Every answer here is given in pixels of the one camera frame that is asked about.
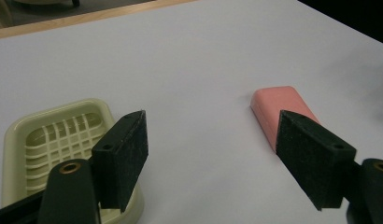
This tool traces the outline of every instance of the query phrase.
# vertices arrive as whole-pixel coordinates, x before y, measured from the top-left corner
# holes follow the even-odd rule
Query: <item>white tabletop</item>
[[[0,39],[0,195],[7,127],[95,97],[115,119],[147,111],[139,223],[346,223],[346,200],[316,211],[249,108],[282,85],[357,162],[383,159],[383,44],[295,0],[201,0]]]

